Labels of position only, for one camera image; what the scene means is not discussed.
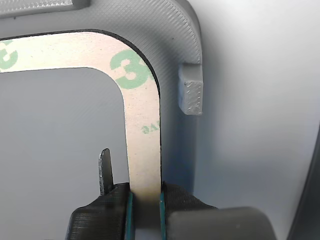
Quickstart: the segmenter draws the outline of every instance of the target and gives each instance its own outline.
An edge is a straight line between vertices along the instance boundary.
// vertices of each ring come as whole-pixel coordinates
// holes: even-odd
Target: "green 3 logo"
[[[135,89],[144,84],[151,72],[147,65],[145,65],[142,58],[133,50],[128,49],[119,52],[110,62],[111,70],[115,70],[123,66],[126,75],[116,79],[116,82],[123,89]]]
[[[0,43],[3,43],[4,45],[8,46],[10,43],[12,43],[12,40],[5,40],[5,41],[0,41]],[[5,56],[8,54],[6,49],[1,49],[0,50],[0,69],[9,69],[13,65],[16,64],[18,60],[18,53],[17,51],[12,52],[9,54],[9,59],[5,60]]]

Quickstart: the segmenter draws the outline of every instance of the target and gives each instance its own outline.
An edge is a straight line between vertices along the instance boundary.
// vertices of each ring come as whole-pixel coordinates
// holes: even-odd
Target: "gray background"
[[[121,92],[88,68],[0,74],[0,239],[62,240],[71,213],[99,194],[110,148],[129,181]]]
[[[194,193],[258,207],[285,240],[320,121],[318,0],[190,0],[203,37]]]

